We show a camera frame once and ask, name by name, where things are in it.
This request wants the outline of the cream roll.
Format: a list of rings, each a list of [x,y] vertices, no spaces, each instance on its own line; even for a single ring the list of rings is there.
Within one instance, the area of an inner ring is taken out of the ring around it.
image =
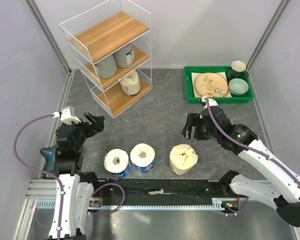
[[[183,175],[198,162],[198,155],[189,144],[175,145],[169,154],[169,167],[176,175]]]
[[[136,70],[133,70],[127,76],[119,81],[123,92],[127,96],[134,96],[141,90],[139,75]]]

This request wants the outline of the grey paper towel roll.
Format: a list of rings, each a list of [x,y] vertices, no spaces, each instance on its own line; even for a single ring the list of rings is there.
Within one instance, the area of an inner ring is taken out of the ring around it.
[[[134,45],[129,43],[113,54],[116,65],[120,68],[130,67],[135,59]]]

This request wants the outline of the white wire wooden shelf rack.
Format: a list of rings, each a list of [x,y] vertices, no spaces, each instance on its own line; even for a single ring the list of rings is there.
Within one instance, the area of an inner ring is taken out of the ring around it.
[[[107,0],[62,23],[60,28],[93,99],[116,118],[153,88],[151,15],[130,0]],[[95,64],[132,43],[134,61],[118,67],[114,76],[101,77]],[[126,95],[120,80],[138,73],[140,91]]]

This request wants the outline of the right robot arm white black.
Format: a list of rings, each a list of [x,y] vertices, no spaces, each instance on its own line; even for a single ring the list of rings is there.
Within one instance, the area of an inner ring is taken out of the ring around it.
[[[288,224],[300,227],[300,176],[284,165],[258,136],[244,124],[233,124],[217,105],[206,105],[200,113],[187,115],[182,135],[196,140],[215,140],[225,150],[256,168],[273,188],[249,180],[236,171],[221,179],[219,191],[253,198],[271,208]]]

